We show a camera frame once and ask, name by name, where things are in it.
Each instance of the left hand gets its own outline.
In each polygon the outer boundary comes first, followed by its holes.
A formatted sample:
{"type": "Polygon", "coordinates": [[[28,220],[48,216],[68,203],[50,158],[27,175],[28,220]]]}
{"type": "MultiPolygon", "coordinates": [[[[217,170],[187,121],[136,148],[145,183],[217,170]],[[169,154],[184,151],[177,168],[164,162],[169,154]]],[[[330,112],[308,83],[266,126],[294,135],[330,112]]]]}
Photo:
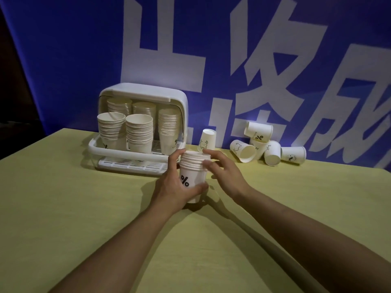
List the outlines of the left hand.
{"type": "Polygon", "coordinates": [[[208,189],[208,183],[204,182],[194,187],[183,186],[177,171],[177,159],[186,149],[178,149],[169,156],[167,171],[156,180],[155,190],[150,200],[150,207],[167,211],[171,217],[182,210],[185,204],[208,189]]]}

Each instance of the right hand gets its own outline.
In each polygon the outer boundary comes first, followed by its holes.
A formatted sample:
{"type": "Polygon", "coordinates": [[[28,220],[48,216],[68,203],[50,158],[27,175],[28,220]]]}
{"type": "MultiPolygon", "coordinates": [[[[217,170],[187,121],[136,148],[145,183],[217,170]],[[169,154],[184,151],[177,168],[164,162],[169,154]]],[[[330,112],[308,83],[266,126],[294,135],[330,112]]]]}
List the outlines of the right hand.
{"type": "Polygon", "coordinates": [[[212,179],[217,179],[220,187],[234,201],[240,196],[247,194],[251,187],[243,178],[242,173],[235,162],[229,159],[221,151],[204,149],[203,153],[210,154],[211,159],[218,161],[204,160],[203,166],[212,172],[212,179]]]}

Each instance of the hand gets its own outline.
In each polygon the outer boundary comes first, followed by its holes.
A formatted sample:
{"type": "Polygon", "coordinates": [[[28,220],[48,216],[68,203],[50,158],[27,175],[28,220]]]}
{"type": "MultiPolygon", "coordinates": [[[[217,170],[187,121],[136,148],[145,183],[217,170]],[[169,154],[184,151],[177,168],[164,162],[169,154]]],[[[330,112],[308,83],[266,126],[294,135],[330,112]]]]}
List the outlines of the hand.
{"type": "Polygon", "coordinates": [[[166,211],[168,216],[179,212],[185,204],[208,189],[208,183],[204,182],[194,187],[183,186],[177,171],[177,159],[186,149],[176,150],[169,156],[167,171],[156,180],[155,190],[149,206],[157,206],[166,211]]]}
{"type": "Polygon", "coordinates": [[[218,160],[214,162],[204,160],[203,166],[212,172],[212,179],[217,179],[222,190],[234,201],[250,191],[251,187],[243,178],[235,162],[226,157],[224,153],[209,149],[204,149],[203,153],[210,154],[212,159],[218,160]]]}

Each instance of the cartoon animal print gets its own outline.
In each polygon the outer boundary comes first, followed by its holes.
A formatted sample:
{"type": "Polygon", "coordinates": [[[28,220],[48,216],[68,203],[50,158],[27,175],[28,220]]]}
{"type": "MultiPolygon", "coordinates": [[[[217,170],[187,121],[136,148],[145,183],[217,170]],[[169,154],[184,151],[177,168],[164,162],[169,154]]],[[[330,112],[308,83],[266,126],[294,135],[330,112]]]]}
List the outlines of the cartoon animal print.
{"type": "Polygon", "coordinates": [[[235,144],[235,147],[233,148],[233,151],[239,151],[239,148],[242,147],[239,143],[235,144]]]}
{"type": "Polygon", "coordinates": [[[296,159],[297,159],[296,155],[293,155],[293,154],[288,155],[289,161],[295,161],[296,159]]]}
{"type": "Polygon", "coordinates": [[[200,142],[199,142],[199,146],[201,147],[201,149],[206,149],[207,148],[207,146],[208,146],[208,141],[203,141],[203,140],[201,140],[200,142]]]}

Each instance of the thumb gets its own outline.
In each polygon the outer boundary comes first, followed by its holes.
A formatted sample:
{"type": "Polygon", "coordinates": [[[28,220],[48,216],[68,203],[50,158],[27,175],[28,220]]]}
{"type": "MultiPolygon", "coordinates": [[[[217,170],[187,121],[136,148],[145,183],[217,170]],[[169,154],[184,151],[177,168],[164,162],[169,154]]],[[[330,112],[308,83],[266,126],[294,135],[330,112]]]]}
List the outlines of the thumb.
{"type": "Polygon", "coordinates": [[[197,195],[200,195],[204,191],[206,191],[209,188],[209,185],[207,182],[203,182],[201,184],[197,184],[194,187],[188,188],[185,192],[187,201],[191,200],[192,198],[196,197],[197,195]]]}
{"type": "Polygon", "coordinates": [[[204,160],[202,162],[202,165],[208,171],[210,171],[212,174],[214,174],[216,176],[216,178],[219,178],[221,176],[221,174],[223,173],[223,170],[221,169],[221,167],[218,166],[218,164],[216,162],[212,162],[210,160],[204,160]]]}

